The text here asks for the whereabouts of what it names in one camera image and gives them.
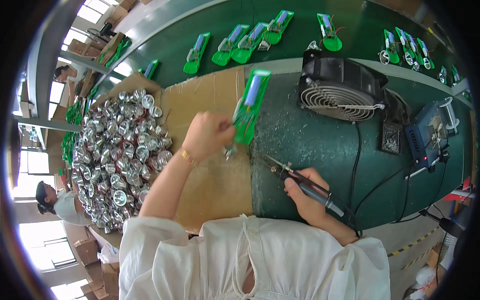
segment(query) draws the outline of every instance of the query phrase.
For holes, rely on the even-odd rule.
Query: yellow black tape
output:
[[[397,251],[393,251],[392,253],[390,253],[389,255],[387,255],[387,257],[392,257],[394,255],[397,255],[399,254],[400,252],[403,252],[405,250],[407,250],[408,248],[411,248],[413,245],[416,245],[418,243],[420,243],[421,241],[423,241],[424,239],[427,238],[427,236],[431,235],[432,233],[434,233],[438,228],[440,228],[440,226],[437,226],[434,230],[430,231],[429,233],[427,233],[426,235],[424,235],[423,237],[419,238],[418,240],[414,241],[413,243],[403,247],[402,249],[398,249]]]
[[[433,248],[435,248],[435,246],[433,246],[433,247],[431,247],[430,249],[428,249],[428,251],[427,251],[427,252],[425,252],[424,254],[422,254],[422,255],[421,255],[419,258],[417,258],[417,259],[416,259],[416,260],[414,260],[413,262],[411,262],[411,263],[409,263],[409,264],[407,264],[407,265],[403,266],[403,268],[401,268],[400,270],[403,270],[403,269],[405,269],[406,267],[409,267],[409,266],[411,266],[413,263],[417,262],[417,261],[418,261],[420,258],[422,258],[423,256],[425,256],[425,255],[429,254],[429,253],[430,253],[430,251],[432,251],[432,249],[433,249]]]

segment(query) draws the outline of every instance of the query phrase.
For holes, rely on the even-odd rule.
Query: black hair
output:
[[[36,205],[38,208],[38,211],[42,215],[46,213],[51,213],[56,215],[57,213],[55,213],[55,210],[53,209],[53,205],[45,202],[46,197],[47,197],[47,191],[45,190],[45,184],[43,183],[43,181],[41,181],[36,186],[36,193],[35,193],[35,198],[38,201],[38,204]]]
[[[63,67],[58,67],[55,69],[55,73],[53,74],[53,79],[57,79],[60,75],[61,75],[61,72],[62,71],[66,71],[70,68],[69,65],[65,65]]]

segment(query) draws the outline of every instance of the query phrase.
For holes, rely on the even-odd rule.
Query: hand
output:
[[[314,168],[307,168],[301,171],[298,171],[301,175],[325,188],[327,191],[330,189],[330,186],[326,181],[318,174]],[[325,197],[327,196],[323,191],[314,187],[317,191],[322,193]],[[284,191],[288,193],[288,196],[292,198],[293,202],[297,205],[297,210],[300,216],[307,221],[310,225],[314,226],[314,223],[317,223],[319,219],[325,216],[325,206],[309,196],[305,195],[298,184],[291,178],[285,180]]]
[[[188,128],[182,148],[193,159],[201,161],[221,147],[232,143],[235,133],[231,116],[208,111],[199,112]]]

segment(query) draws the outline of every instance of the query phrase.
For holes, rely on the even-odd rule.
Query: gold bracelet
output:
[[[193,165],[195,163],[195,159],[193,159],[190,154],[187,152],[187,150],[183,149],[183,148],[180,148],[180,154],[181,154],[181,157],[183,157],[184,159],[188,160],[188,162]]]

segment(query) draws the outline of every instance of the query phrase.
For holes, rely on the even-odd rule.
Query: fan grille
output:
[[[374,109],[343,108],[338,105],[373,106],[373,99],[355,90],[313,82],[300,94],[301,105],[321,115],[347,121],[370,119]]]

